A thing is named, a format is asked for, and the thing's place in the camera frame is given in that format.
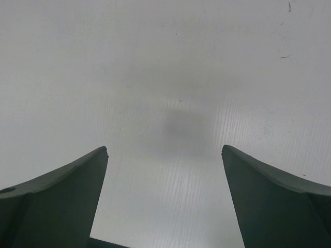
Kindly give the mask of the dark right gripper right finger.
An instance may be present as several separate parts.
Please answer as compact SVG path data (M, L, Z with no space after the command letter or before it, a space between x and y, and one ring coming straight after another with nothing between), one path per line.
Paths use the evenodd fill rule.
M222 160L245 247L330 247L330 187L229 145Z

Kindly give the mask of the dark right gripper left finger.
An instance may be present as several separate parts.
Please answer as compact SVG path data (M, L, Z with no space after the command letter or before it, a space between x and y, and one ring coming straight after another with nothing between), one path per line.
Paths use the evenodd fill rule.
M105 146L1 190L1 247L87 247L108 164Z

